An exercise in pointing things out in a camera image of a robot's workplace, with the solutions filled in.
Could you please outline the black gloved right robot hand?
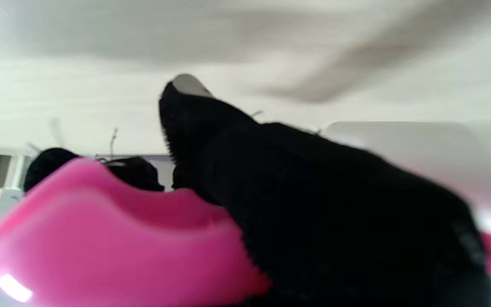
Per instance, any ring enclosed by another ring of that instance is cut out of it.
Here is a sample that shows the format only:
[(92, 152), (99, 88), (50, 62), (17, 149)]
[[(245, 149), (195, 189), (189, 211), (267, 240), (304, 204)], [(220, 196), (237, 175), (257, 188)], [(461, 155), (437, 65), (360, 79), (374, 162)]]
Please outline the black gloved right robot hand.
[(238, 307), (491, 307), (469, 205), (360, 148), (261, 124), (190, 74), (159, 118), (173, 188), (224, 207), (273, 282)]

